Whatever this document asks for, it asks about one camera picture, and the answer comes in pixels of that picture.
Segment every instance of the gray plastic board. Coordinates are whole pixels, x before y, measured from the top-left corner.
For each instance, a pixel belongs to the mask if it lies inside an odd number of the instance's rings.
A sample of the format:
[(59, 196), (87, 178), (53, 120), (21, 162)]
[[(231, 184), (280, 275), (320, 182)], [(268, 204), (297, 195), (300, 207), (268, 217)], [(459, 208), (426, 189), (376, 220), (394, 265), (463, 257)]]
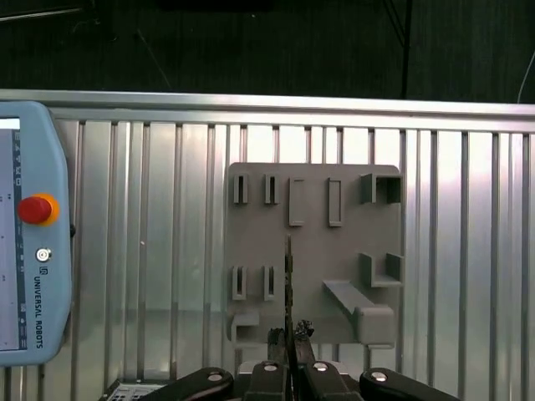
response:
[(228, 337), (265, 343), (284, 326), (284, 248), (293, 321), (316, 343), (392, 347), (404, 276), (403, 180), (389, 165), (236, 163), (228, 174)]

